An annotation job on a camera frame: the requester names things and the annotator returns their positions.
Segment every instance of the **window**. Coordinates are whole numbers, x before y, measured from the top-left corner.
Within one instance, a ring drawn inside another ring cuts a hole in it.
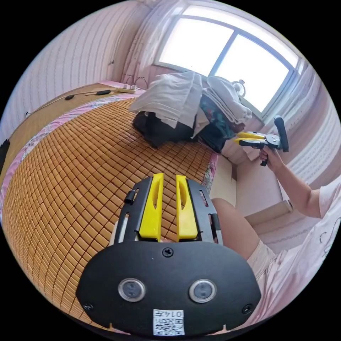
[[[203,77],[244,80],[241,102],[264,119],[298,62],[294,51],[255,23],[222,10],[189,6],[169,28],[155,63]]]

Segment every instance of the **person's arm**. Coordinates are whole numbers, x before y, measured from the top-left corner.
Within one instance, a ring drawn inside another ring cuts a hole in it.
[[[264,147],[260,151],[260,159],[263,161],[268,158],[268,167],[274,172],[276,178],[287,193],[292,205],[302,214],[321,218],[320,213],[320,190],[312,190],[309,185],[300,180],[283,163],[277,150]]]

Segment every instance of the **pile of clothes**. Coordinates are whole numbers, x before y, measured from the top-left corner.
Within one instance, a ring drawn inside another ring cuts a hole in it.
[[[154,148],[167,141],[199,141],[221,154],[226,140],[245,128],[252,117],[240,103],[231,82],[187,71],[157,76],[129,108],[133,126]]]

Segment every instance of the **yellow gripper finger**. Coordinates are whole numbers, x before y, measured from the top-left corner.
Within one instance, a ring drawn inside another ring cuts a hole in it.
[[[237,134],[237,137],[240,137],[242,139],[253,139],[253,140],[264,140],[265,135],[260,133],[252,133],[252,132],[239,132]]]
[[[186,177],[177,175],[177,233],[178,241],[195,239],[198,229]]]
[[[161,238],[163,173],[154,174],[143,213],[140,237],[146,239]]]

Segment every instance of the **window pane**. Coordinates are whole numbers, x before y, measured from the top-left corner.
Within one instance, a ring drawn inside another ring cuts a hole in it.
[[[159,61],[208,76],[232,33],[231,29],[210,22],[180,19]]]
[[[183,14],[214,19],[243,29],[244,31],[254,35],[255,37],[261,39],[263,42],[271,46],[274,50],[281,54],[293,67],[296,67],[298,56],[289,48],[289,46],[287,46],[266,29],[247,19],[244,19],[238,15],[229,12],[203,6],[189,6],[183,12]]]
[[[238,35],[219,66],[216,76],[245,82],[245,99],[260,112],[268,105],[288,74],[271,53]]]

